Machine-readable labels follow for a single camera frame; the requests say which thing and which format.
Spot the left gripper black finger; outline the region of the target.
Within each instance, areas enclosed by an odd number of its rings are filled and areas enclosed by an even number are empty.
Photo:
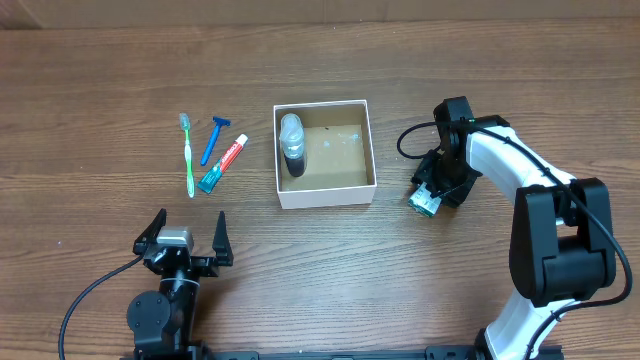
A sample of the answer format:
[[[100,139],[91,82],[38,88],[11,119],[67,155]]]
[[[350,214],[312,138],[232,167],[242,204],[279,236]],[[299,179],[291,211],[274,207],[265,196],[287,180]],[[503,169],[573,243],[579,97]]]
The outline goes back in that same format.
[[[218,265],[232,265],[234,255],[229,241],[226,225],[225,212],[221,211],[218,216],[215,234],[212,242],[212,249]]]
[[[160,230],[166,225],[167,211],[165,208],[161,208],[154,220],[149,226],[141,233],[141,235],[134,240],[135,246],[148,246],[157,242],[157,237]]]

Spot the green soap box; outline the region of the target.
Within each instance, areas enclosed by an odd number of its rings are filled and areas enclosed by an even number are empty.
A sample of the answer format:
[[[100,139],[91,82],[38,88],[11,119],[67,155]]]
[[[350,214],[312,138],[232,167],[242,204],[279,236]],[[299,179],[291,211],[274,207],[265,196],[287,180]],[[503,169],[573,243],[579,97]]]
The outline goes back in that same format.
[[[433,197],[432,193],[427,189],[426,184],[422,183],[409,197],[408,204],[416,212],[427,217],[433,217],[440,207],[441,197]]]

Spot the red green toothpaste tube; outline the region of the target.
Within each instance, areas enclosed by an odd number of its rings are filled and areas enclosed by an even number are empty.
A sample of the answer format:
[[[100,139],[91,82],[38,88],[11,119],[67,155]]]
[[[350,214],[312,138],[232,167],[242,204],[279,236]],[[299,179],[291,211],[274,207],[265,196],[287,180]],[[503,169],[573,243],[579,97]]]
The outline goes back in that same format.
[[[233,161],[241,153],[247,141],[248,136],[245,134],[241,134],[220,157],[217,163],[198,182],[197,187],[201,191],[210,194],[219,180],[222,178],[223,174],[228,170]]]

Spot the clear bottle with dark liquid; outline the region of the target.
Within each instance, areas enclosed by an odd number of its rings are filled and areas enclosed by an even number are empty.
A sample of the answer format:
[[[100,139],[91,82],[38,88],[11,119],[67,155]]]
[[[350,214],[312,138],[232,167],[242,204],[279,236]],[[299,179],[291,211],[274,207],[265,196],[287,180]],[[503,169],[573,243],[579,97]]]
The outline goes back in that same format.
[[[296,114],[288,113],[282,117],[279,141],[290,175],[302,176],[306,166],[305,135],[301,119]]]

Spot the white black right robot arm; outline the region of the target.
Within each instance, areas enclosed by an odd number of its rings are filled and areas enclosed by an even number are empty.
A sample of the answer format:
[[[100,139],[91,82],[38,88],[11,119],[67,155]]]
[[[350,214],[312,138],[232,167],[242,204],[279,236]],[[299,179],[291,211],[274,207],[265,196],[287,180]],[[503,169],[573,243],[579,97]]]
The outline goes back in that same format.
[[[542,159],[498,115],[476,117],[466,97],[433,111],[439,145],[419,156],[408,203],[432,217],[459,207],[475,181],[488,178],[513,205],[509,271],[514,290],[472,345],[430,346],[428,359],[561,359],[543,347],[570,311],[616,276],[607,187],[577,179]]]

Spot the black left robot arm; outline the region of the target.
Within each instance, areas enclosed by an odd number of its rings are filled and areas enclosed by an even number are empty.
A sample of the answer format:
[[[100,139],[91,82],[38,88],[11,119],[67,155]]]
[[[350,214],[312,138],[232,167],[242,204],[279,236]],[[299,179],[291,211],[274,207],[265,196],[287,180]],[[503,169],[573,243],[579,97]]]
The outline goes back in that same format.
[[[127,309],[134,334],[135,359],[212,359],[203,341],[191,338],[196,300],[202,278],[217,277],[234,262],[221,212],[212,241],[213,256],[192,253],[194,240],[187,227],[168,226],[162,209],[134,241],[133,253],[160,277],[159,289],[137,295]]]

